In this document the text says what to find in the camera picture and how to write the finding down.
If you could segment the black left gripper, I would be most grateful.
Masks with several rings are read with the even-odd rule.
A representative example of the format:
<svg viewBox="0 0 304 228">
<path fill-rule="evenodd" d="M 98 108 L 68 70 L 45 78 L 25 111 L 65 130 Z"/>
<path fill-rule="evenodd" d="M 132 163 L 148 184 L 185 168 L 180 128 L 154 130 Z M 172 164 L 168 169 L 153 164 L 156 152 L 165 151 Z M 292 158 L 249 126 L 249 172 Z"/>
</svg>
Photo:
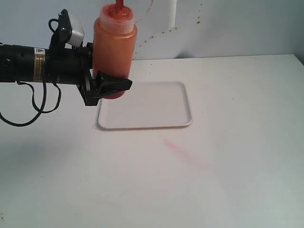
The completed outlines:
<svg viewBox="0 0 304 228">
<path fill-rule="evenodd" d="M 49 49 L 45 74 L 46 82 L 76 85 L 86 106 L 96 106 L 100 98 L 117 99 L 128 91 L 133 82 L 128 78 L 110 76 L 98 71 L 92 79 L 93 43 Z"/>
</svg>

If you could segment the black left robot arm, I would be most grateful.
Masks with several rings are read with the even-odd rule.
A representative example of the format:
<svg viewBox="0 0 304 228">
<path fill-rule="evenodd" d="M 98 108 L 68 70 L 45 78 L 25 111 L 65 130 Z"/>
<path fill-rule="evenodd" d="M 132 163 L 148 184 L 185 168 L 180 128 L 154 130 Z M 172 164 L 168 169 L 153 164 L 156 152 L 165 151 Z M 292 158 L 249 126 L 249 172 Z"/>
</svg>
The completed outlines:
<svg viewBox="0 0 304 228">
<path fill-rule="evenodd" d="M 1 82 L 42 82 L 42 68 L 45 69 L 47 83 L 76 85 L 86 106 L 96 106 L 106 95 L 127 91 L 132 86 L 129 79 L 103 72 L 92 77 L 92 43 L 86 47 L 65 48 L 53 56 L 48 49 L 1 45 Z"/>
</svg>

